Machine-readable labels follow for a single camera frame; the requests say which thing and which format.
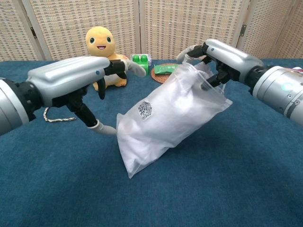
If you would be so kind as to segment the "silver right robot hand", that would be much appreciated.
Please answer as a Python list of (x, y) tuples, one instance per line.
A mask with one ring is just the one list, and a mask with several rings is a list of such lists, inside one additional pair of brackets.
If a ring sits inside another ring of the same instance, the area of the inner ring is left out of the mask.
[(207, 82), (217, 87), (229, 80), (238, 81), (252, 90), (265, 69), (263, 62), (255, 56), (216, 39), (207, 39), (202, 45), (187, 47), (176, 57), (177, 61), (190, 61), (204, 56), (202, 62), (216, 63), (217, 73)]

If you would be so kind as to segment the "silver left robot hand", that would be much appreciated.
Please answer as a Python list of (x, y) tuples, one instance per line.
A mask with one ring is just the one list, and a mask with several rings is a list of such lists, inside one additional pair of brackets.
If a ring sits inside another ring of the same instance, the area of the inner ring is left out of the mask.
[(116, 74), (125, 79), (131, 71), (139, 77), (146, 71), (131, 60), (109, 60), (106, 57), (82, 56), (57, 61), (28, 72), (20, 87), (32, 111), (41, 107), (62, 107), (75, 113), (85, 125), (98, 134), (115, 135), (116, 129), (104, 125), (83, 103), (88, 86), (98, 85), (100, 99), (105, 97), (105, 76)]

